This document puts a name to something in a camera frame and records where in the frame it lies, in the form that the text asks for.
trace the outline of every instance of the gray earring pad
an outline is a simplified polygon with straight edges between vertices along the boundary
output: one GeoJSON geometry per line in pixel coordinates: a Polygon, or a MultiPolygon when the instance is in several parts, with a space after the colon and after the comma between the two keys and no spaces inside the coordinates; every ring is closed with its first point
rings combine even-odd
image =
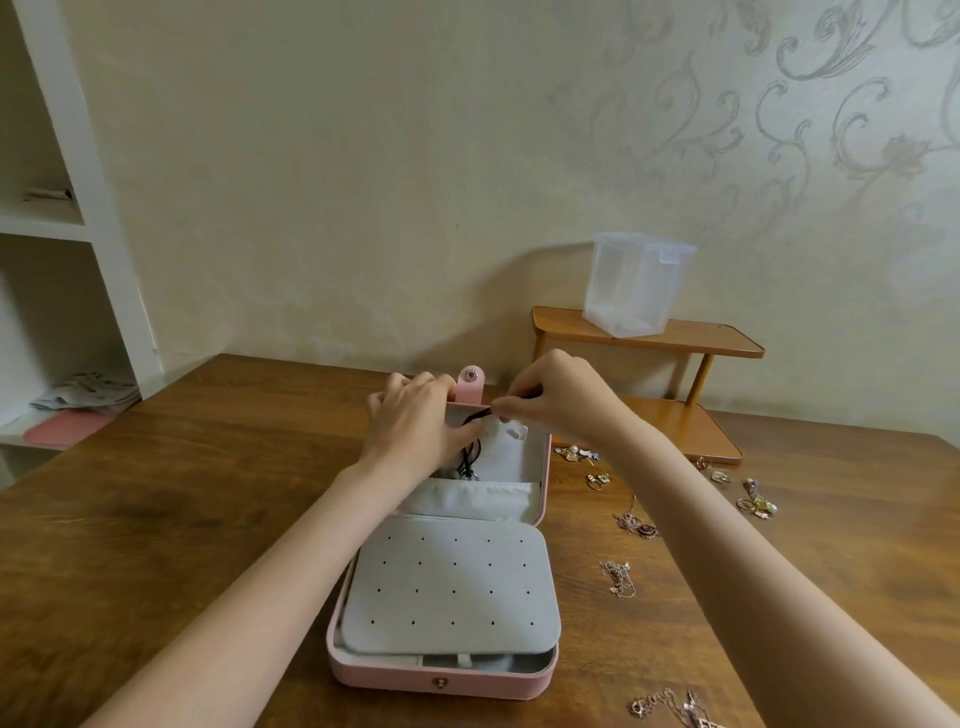
{"type": "Polygon", "coordinates": [[[343,615],[363,654],[536,654],[560,638],[546,541],[526,523],[391,516],[360,549],[343,615]]]}

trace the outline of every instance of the chain necklace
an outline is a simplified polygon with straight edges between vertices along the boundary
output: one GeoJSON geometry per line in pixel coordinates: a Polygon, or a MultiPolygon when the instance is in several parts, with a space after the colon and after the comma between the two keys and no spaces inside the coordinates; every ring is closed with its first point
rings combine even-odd
{"type": "Polygon", "coordinates": [[[659,536],[660,532],[657,530],[657,527],[652,523],[644,523],[640,518],[634,515],[634,509],[636,508],[636,496],[633,500],[630,501],[630,510],[624,513],[622,516],[617,516],[613,514],[613,518],[616,520],[616,524],[620,526],[625,531],[630,531],[631,533],[636,533],[641,539],[655,539],[659,536]]]}
{"type": "Polygon", "coordinates": [[[664,688],[660,692],[651,692],[631,701],[627,707],[631,716],[646,720],[657,705],[665,705],[684,728],[723,728],[709,719],[707,711],[692,690],[686,692],[683,705],[677,705],[677,696],[669,688],[664,688]]]}
{"type": "Polygon", "coordinates": [[[604,561],[600,564],[600,571],[613,579],[610,591],[618,599],[631,599],[636,596],[634,580],[630,578],[630,564],[617,564],[615,561],[604,561]]]}

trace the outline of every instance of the transparent plastic container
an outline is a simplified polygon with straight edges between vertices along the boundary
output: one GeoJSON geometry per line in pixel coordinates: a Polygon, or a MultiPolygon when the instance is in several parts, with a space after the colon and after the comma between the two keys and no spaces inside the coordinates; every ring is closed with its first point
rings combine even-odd
{"type": "Polygon", "coordinates": [[[696,252],[651,235],[598,232],[584,318],[618,339],[663,333],[696,252]]]}

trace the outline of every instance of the necklace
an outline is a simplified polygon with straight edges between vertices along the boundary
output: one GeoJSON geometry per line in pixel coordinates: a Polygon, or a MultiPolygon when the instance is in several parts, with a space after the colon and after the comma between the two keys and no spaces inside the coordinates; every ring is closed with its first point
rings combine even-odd
{"type": "Polygon", "coordinates": [[[652,523],[644,523],[640,518],[634,515],[634,509],[636,508],[636,496],[630,501],[630,510],[624,513],[622,516],[617,516],[613,514],[613,518],[616,520],[616,524],[620,526],[625,531],[630,531],[631,533],[636,533],[641,539],[655,539],[659,536],[660,532],[657,530],[657,527],[652,523]]]}

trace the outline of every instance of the wallpaper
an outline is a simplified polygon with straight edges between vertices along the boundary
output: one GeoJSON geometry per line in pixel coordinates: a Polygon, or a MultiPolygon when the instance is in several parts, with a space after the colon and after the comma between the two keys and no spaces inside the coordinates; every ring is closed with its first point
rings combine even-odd
{"type": "MultiPolygon", "coordinates": [[[[675,317],[768,351],[706,405],[960,442],[960,2],[836,1],[63,9],[171,373],[508,376],[643,231],[698,246],[675,317]]],[[[695,363],[571,349],[657,395],[695,363]]]]}

